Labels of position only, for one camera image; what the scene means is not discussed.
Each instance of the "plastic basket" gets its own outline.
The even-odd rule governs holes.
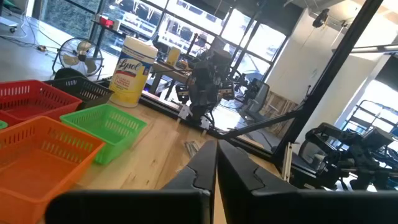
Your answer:
[[[106,144],[95,162],[108,164],[129,149],[146,123],[111,105],[99,105],[60,117],[62,122],[90,133]]]
[[[80,103],[80,99],[37,80],[0,83],[0,120],[8,126],[39,115],[59,120]]]
[[[83,77],[61,78],[45,81],[45,83],[83,100],[77,110],[104,104],[108,102],[109,97],[113,94],[112,90]]]
[[[104,142],[45,116],[0,131],[0,223],[36,223]]]

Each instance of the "lysol wipes container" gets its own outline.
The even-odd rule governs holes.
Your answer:
[[[110,98],[113,103],[125,107],[137,106],[156,54],[154,46],[126,37],[109,85],[109,89],[114,91]]]

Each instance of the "fan stand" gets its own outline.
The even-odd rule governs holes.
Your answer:
[[[57,60],[59,58],[59,55],[60,55],[60,49],[57,49],[57,55],[55,56],[54,62],[52,64],[52,74],[53,75],[56,74],[56,71],[55,71],[54,67],[55,67],[55,63],[57,62]],[[99,72],[98,72],[97,80],[100,78],[103,68],[104,68],[104,65],[101,65],[101,68],[99,69]]]

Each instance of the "electric fan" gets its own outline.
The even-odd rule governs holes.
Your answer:
[[[67,40],[59,48],[52,65],[54,73],[54,65],[58,57],[64,68],[77,70],[86,77],[96,74],[102,68],[104,60],[100,49],[94,43],[79,37]]]

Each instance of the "black basket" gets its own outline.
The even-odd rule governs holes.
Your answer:
[[[113,94],[112,90],[95,84],[82,77],[48,80],[44,81],[44,83],[83,100],[77,110],[104,104],[108,102],[109,97],[111,97]]]

